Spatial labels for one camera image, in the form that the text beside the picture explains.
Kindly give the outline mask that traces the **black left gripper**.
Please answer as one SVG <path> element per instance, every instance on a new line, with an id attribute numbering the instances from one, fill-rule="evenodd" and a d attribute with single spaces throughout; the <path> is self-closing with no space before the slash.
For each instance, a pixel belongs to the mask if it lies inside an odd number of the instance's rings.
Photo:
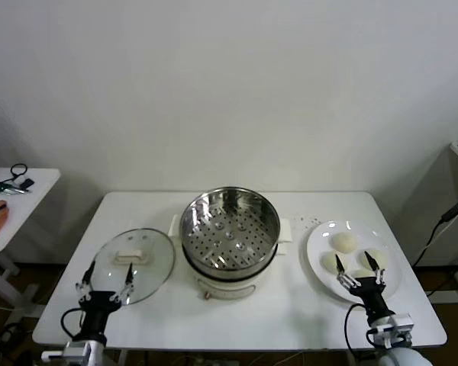
<path id="1" fill-rule="evenodd" d="M 105 328 L 111 313 L 128 304 L 134 291 L 133 263 L 129 264 L 123 288 L 114 291 L 93 291 L 91 278 L 95 270 L 95 261 L 84 272 L 82 280 L 75 285 L 79 306 L 85 313 L 76 339 L 106 339 Z"/>

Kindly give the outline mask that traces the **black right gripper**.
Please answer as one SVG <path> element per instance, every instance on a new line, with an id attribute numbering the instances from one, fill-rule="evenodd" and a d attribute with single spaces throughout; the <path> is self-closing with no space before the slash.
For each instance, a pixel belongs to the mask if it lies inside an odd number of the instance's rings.
<path id="1" fill-rule="evenodd" d="M 385 290 L 385 269 L 379 266 L 377 260 L 368 251 L 365 251 L 364 254 L 369 265 L 369 272 L 373 273 L 374 278 L 354 279 L 350 277 L 345 273 L 340 257 L 335 255 L 337 280 L 344 288 L 350 289 L 351 295 L 361 299 L 366 308 L 367 322 L 372 324 L 378 319 L 391 316 L 392 311 L 387 307 L 382 296 Z"/>

